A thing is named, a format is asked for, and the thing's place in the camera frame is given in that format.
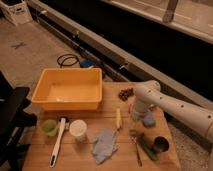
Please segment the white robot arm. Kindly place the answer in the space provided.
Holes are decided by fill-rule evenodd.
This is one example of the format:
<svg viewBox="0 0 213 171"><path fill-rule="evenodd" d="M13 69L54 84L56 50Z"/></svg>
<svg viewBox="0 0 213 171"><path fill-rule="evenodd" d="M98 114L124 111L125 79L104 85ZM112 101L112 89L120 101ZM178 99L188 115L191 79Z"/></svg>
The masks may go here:
<svg viewBox="0 0 213 171"><path fill-rule="evenodd" d="M163 94L155 80L137 83L133 90L133 117L144 118L152 106L157 106L213 143L212 110Z"/></svg>

